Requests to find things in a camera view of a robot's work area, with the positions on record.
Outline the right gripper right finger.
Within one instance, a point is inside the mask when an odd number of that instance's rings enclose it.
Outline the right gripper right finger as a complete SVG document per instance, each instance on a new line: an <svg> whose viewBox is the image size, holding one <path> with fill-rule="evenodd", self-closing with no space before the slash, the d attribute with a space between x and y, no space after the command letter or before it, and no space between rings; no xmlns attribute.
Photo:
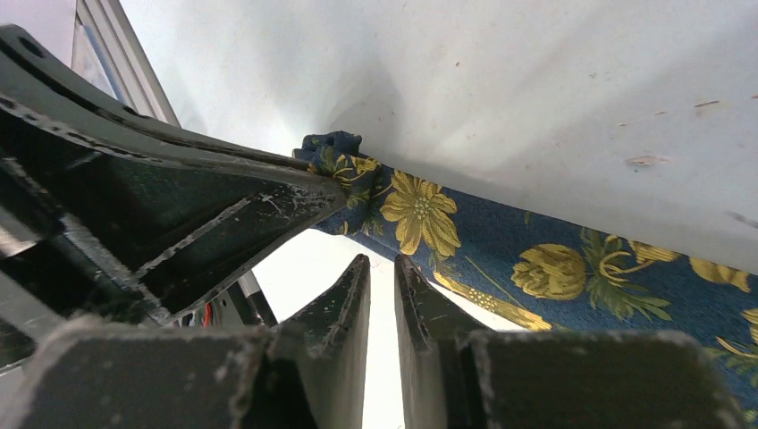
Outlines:
<svg viewBox="0 0 758 429"><path fill-rule="evenodd" d="M409 428L740 428L704 349L677 331L498 332L395 259Z"/></svg>

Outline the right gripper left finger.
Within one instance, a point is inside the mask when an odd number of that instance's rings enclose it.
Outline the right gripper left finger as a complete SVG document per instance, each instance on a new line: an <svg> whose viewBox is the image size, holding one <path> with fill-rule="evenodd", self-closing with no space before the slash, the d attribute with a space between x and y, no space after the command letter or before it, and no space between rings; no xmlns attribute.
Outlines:
<svg viewBox="0 0 758 429"><path fill-rule="evenodd" d="M358 428L369 261L275 327L146 329L81 317L26 367L4 428Z"/></svg>

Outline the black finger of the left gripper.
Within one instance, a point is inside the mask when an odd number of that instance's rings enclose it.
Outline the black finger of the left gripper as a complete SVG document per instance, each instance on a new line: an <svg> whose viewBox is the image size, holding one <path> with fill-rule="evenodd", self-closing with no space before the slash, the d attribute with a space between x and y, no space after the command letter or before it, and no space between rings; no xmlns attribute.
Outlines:
<svg viewBox="0 0 758 429"><path fill-rule="evenodd" d="M344 208L307 164L139 114L1 28L1 364L66 319L167 325Z"/></svg>

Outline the navy gold floral tie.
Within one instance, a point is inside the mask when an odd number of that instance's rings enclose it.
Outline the navy gold floral tie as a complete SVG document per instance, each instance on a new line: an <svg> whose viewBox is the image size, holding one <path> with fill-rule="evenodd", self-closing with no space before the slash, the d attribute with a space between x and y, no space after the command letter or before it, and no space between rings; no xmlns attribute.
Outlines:
<svg viewBox="0 0 758 429"><path fill-rule="evenodd" d="M293 152L347 205L317 225L530 331L671 329L705 346L757 425L757 277L443 187L381 164L346 131Z"/></svg>

